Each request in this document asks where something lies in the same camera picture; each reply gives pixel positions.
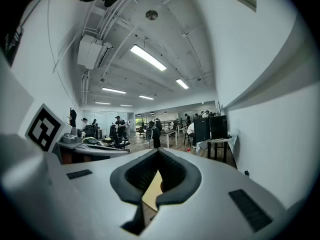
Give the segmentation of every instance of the office chair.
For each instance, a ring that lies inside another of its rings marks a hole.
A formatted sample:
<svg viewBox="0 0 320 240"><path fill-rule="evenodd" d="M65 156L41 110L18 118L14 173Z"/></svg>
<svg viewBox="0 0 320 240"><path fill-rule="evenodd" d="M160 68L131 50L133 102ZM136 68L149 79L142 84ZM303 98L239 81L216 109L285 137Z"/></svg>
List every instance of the office chair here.
<svg viewBox="0 0 320 240"><path fill-rule="evenodd" d="M139 128L139 135L138 135L139 138L141 138L141 136L143 136L143 138L145 137L144 128L145 128L145 124L142 123L141 127Z"/></svg>
<svg viewBox="0 0 320 240"><path fill-rule="evenodd" d="M86 125L84 128L85 137L95 137L96 129L92 125Z"/></svg>
<svg viewBox="0 0 320 240"><path fill-rule="evenodd" d="M130 145L130 142L128 141L127 138L122 139L122 137L118 137L117 132L116 132L116 127L114 125L110 126L110 135L109 137L113 140L113 146L116 149L122 149L124 150L126 146Z"/></svg>
<svg viewBox="0 0 320 240"><path fill-rule="evenodd" d="M178 122L174 121L172 130L177 130L177 125L178 125ZM169 134L169 137L171 137L171 138L174 138L175 136L176 136L176 131L174 133Z"/></svg>
<svg viewBox="0 0 320 240"><path fill-rule="evenodd" d="M190 142L190 139L189 139L189 135L188 135L188 133L187 133L187 128L183 127L183 128L182 128L182 132L184 133L184 142L183 142L183 145L189 143L189 144L190 144L190 147L191 147L191 142Z"/></svg>

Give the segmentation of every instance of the white plastic panel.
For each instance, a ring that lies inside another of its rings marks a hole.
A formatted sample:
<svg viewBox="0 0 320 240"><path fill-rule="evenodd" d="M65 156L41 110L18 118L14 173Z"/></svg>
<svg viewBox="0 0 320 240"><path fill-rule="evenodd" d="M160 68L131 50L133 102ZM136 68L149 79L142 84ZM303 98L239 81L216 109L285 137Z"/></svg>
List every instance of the white plastic panel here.
<svg viewBox="0 0 320 240"><path fill-rule="evenodd" d="M86 59L85 67L89 70L93 70L95 68L96 61L98 59L99 53L102 49L102 45L96 44L94 42L91 43L88 57Z"/></svg>
<svg viewBox="0 0 320 240"><path fill-rule="evenodd" d="M87 57L88 57L90 46L91 46L91 42L94 39L95 38L93 36L85 34L83 36L82 40L80 41L79 52L78 52L78 61L77 61L77 63L79 65L83 65L83 66L86 65Z"/></svg>

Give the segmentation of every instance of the computer monitor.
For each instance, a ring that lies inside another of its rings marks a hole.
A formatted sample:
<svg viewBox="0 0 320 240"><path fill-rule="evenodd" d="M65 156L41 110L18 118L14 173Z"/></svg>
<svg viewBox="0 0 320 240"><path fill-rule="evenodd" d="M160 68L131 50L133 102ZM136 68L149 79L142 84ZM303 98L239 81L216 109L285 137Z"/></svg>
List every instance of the computer monitor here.
<svg viewBox="0 0 320 240"><path fill-rule="evenodd" d="M211 126L211 139L226 139L228 137L227 116L209 117Z"/></svg>
<svg viewBox="0 0 320 240"><path fill-rule="evenodd" d="M210 140L209 118L196 118L193 120L195 141L204 142Z"/></svg>

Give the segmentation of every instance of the desk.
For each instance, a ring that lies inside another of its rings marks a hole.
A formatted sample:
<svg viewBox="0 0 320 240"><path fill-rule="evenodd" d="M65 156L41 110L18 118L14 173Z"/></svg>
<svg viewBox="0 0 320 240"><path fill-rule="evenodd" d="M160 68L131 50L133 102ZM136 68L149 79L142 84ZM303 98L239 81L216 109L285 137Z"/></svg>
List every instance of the desk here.
<svg viewBox="0 0 320 240"><path fill-rule="evenodd" d="M198 142L196 144L196 155L198 155L200 149L205 150L208 149L208 156L207 158L211 158L211 143L214 143L214 159L217 160L218 155L218 145L217 143L224 143L223 145L223 162L225 163L227 161L227 147L228 143L231 145L234 145L236 143L238 135L235 133L228 132L228 135L231 136L231 138L224 138L224 139L208 139L202 142Z"/></svg>
<svg viewBox="0 0 320 240"><path fill-rule="evenodd" d="M175 145L178 146L178 140L177 140L177 130L176 129L166 129L165 131L161 132L162 134L166 135L166 146L169 148L169 134L175 133Z"/></svg>

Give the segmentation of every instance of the cable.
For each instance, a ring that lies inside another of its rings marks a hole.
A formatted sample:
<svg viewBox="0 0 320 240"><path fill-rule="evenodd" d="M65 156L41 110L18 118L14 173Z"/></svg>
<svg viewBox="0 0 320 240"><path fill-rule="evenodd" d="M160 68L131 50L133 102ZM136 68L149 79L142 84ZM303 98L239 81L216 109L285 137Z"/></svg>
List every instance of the cable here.
<svg viewBox="0 0 320 240"><path fill-rule="evenodd" d="M24 26L24 24L26 23L26 21L29 19L29 16L32 14L32 12L34 11L34 9L37 7L37 5L41 2L41 0L39 0L38 2L36 2L36 4L34 5L34 7L32 8L32 10L30 11L30 13L27 15L27 17L24 19L24 21L21 24L21 27Z"/></svg>
<svg viewBox="0 0 320 240"><path fill-rule="evenodd" d="M50 8L50 0L48 0L48 9L47 9L47 14L46 14L46 15L47 15L47 29L48 29L48 38L49 38L49 45L50 45L51 55L52 55L52 59L53 59L53 62L54 62L54 67L56 67L56 61L55 61L54 53L53 53L53 51L52 51L51 40L50 40L50 31L49 31L49 11L50 11L50 10L49 10L49 8ZM59 74L58 69L56 69L56 72L57 72L57 74L58 74L58 77L59 77L59 79L60 79L60 82L61 82L61 84L62 84L62 87L63 87L66 95L69 97L70 101L71 101L72 104L73 104L73 100L70 98L70 96L69 96L69 94L68 94L68 92L67 92L67 90L66 90L66 88L65 88L65 85L64 85L64 83L62 82L62 79L61 79L61 77L60 77L60 74Z"/></svg>

